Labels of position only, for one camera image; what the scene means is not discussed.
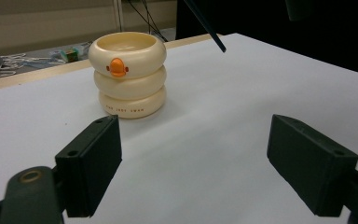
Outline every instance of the stacked rings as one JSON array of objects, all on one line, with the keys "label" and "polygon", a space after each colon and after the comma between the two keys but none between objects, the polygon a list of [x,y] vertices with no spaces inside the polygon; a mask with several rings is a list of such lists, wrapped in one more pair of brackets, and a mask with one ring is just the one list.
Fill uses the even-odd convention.
[{"label": "stacked rings", "polygon": [[166,98],[166,57],[164,44],[144,33],[116,33],[94,41],[89,61],[103,109],[136,119],[161,108]]}]

